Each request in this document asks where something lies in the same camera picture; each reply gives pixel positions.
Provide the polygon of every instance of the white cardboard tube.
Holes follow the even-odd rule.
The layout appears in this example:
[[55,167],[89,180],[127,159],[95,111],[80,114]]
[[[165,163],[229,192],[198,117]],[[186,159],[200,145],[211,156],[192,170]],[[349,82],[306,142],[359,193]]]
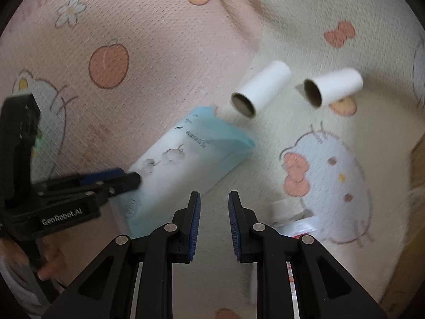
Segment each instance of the white cardboard tube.
[[241,114],[253,118],[287,86],[292,78],[289,67],[273,61],[242,88],[232,93],[232,105]]
[[336,70],[304,81],[307,99],[316,108],[352,95],[362,87],[363,78],[353,68]]

